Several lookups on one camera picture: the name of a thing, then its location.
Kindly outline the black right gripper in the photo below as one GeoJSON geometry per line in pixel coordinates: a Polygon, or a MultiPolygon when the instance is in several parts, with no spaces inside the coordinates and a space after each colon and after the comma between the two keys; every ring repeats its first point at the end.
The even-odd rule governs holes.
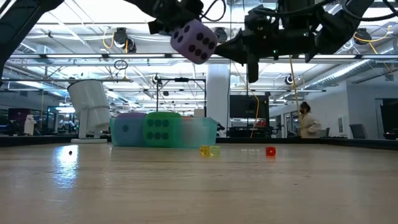
{"type": "Polygon", "coordinates": [[[259,79],[259,60],[283,55],[306,54],[314,46],[314,13],[284,12],[257,6],[245,16],[245,29],[216,47],[215,53],[239,64],[247,64],[248,82],[259,79]]]}

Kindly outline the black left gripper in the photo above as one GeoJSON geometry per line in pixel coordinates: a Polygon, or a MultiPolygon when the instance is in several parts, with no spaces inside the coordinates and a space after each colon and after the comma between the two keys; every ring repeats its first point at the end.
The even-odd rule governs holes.
{"type": "Polygon", "coordinates": [[[156,19],[148,23],[150,34],[171,34],[177,25],[183,25],[194,19],[201,21],[203,3],[201,0],[173,0],[170,7],[171,24],[165,24],[156,19]]]}

